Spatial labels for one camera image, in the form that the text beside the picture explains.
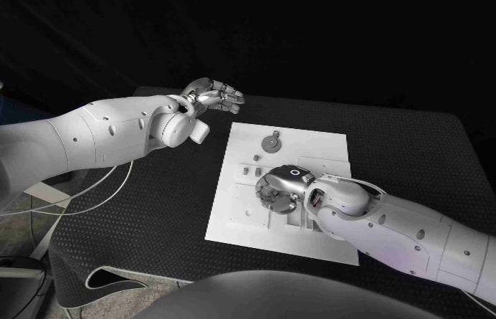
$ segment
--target black background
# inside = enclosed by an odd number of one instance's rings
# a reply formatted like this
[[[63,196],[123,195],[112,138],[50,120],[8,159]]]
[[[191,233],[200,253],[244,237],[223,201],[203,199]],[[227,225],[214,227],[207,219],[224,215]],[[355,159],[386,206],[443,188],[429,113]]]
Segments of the black background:
[[[494,5],[0,0],[2,91],[60,115],[208,76],[256,95],[449,112],[495,187]]]

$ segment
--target robotic hand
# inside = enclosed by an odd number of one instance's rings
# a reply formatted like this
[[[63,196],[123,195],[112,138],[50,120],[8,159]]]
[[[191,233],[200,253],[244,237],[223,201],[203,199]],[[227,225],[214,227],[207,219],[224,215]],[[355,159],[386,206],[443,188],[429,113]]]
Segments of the robotic hand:
[[[0,211],[45,179],[122,165],[155,149],[203,143],[207,108],[240,112],[243,93],[207,77],[181,95],[100,100],[66,115],[0,126]]]
[[[285,165],[262,177],[256,192],[277,214],[303,205],[324,233],[390,267],[496,305],[495,237],[376,186],[380,194],[370,194],[357,182],[367,183],[328,173],[316,178],[301,166]]]

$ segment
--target black mat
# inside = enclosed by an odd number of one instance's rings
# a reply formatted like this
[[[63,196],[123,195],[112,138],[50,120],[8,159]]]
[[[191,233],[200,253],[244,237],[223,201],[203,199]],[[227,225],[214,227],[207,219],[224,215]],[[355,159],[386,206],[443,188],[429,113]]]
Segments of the black mat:
[[[178,94],[143,87],[136,95]],[[352,175],[496,235],[495,194],[459,119],[449,114],[247,96],[241,113],[210,110],[203,145],[188,140],[135,162],[128,185],[102,208],[63,218],[50,248],[57,296],[79,307],[138,283],[86,288],[103,266],[179,280],[237,270],[286,270],[329,277],[394,297],[446,318],[484,318],[461,290],[397,272],[360,254],[360,267],[207,241],[233,121],[344,133]],[[89,208],[119,188],[129,165],[71,203]],[[109,169],[93,170],[90,186]]]

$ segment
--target white board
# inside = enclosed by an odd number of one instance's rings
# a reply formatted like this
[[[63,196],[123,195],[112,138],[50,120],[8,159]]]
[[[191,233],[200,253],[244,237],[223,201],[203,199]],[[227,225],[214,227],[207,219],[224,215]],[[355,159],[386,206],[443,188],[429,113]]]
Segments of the white board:
[[[280,132],[283,147],[270,154],[262,141],[275,130]],[[360,265],[357,248],[321,232],[305,210],[279,215],[262,206],[254,190],[257,180],[285,164],[305,167],[316,177],[324,172],[351,177],[347,135],[233,123],[205,239]]]

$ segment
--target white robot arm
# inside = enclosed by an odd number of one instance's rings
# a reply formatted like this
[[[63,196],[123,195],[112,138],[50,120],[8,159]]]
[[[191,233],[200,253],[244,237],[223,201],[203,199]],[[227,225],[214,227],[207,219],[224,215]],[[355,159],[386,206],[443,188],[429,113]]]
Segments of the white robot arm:
[[[100,100],[66,115],[0,126],[0,211],[45,179],[84,168],[122,165],[155,149],[203,143],[207,108],[239,113],[243,93],[208,79],[181,95]]]
[[[316,178],[295,165],[275,168],[257,182],[262,204],[277,214],[302,205],[332,238],[399,271],[496,304],[496,238],[383,192],[376,196],[327,173]]]

